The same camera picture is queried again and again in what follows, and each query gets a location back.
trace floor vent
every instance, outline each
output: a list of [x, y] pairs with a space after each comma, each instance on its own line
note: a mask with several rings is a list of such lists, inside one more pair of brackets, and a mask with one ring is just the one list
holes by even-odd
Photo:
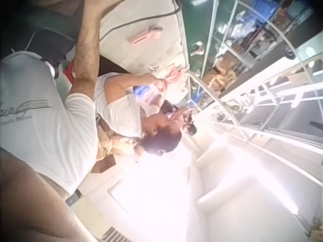
[[104, 235], [101, 237], [102, 242], [131, 242], [122, 234], [120, 234], [115, 228], [111, 227]]

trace black cable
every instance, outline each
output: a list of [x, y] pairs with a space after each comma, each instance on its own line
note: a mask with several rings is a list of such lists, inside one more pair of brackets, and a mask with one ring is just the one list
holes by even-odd
[[158, 19], [158, 18], [168, 17], [168, 16], [171, 16], [171, 15], [179, 13], [182, 10], [182, 3], [181, 3], [180, 0], [175, 0], [175, 2], [177, 3], [178, 8], [175, 9], [174, 11], [172, 11], [170, 13], [167, 13], [167, 14], [160, 14], [160, 15], [145, 17], [145, 18], [142, 18], [142, 19], [137, 19], [137, 20], [134, 20], [134, 21], [119, 25], [117, 27], [114, 27], [114, 28], [110, 29], [107, 33], [105, 33], [104, 36], [101, 37], [100, 41], [102, 41], [108, 34], [110, 34], [112, 31], [114, 31], [116, 29], [120, 29], [122, 27], [131, 25], [131, 24], [135, 24], [135, 23], [138, 23], [138, 22], [141, 22], [141, 21], [145, 21], [145, 20], [149, 20], [149, 19]]

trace printed graphic on shirt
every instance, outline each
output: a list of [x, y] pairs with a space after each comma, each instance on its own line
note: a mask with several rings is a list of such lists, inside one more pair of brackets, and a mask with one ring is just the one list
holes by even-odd
[[[48, 101], [45, 99], [39, 99], [39, 100], [29, 100], [26, 102], [21, 103], [18, 106], [15, 107], [5, 107], [3, 102], [0, 102], [0, 123], [1, 125], [6, 125], [14, 122], [23, 121], [26, 119], [31, 119], [32, 114], [28, 114], [28, 110], [32, 109], [44, 109], [44, 108], [52, 108]], [[10, 117], [9, 120], [3, 121], [3, 118]]]

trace person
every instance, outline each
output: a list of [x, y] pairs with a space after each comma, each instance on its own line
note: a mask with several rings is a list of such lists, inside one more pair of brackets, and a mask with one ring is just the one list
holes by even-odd
[[[149, 105], [143, 105], [132, 87], [152, 84], [158, 86], [161, 93]], [[135, 147], [138, 153], [146, 151], [161, 156], [173, 151], [182, 138], [177, 123], [159, 113], [166, 89], [165, 80], [151, 74], [108, 73], [97, 80], [94, 103], [110, 129], [125, 137], [141, 138]]]
[[76, 79], [63, 103], [41, 57], [20, 51], [2, 60], [1, 146], [26, 162], [63, 198], [95, 164], [93, 103], [103, 11], [120, 0], [85, 0], [77, 42]]
[[97, 241], [27, 162], [3, 148], [0, 234], [3, 242]]
[[190, 136], [196, 134], [197, 128], [194, 125], [192, 119], [192, 110], [190, 108], [178, 108], [169, 101], [165, 100], [160, 111], [165, 113], [170, 120], [174, 120], [180, 129]]

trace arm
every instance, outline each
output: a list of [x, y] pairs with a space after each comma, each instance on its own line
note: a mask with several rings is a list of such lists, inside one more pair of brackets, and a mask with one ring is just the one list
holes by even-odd
[[1, 182], [2, 241], [96, 241], [27, 163], [2, 148]]
[[166, 91], [167, 91], [166, 80], [162, 80], [161, 82], [163, 83], [163, 87], [161, 89], [159, 89], [160, 94], [158, 94], [150, 103], [150, 105], [156, 105], [159, 108], [162, 106], [162, 104], [165, 101]]
[[112, 77], [105, 85], [105, 98], [108, 104], [126, 95], [126, 88], [133, 86], [150, 85], [156, 81], [151, 74], [135, 76], [131, 74], [120, 74]]
[[93, 98], [99, 71], [99, 30], [102, 13], [119, 0], [85, 0], [74, 60], [75, 80], [70, 90]]

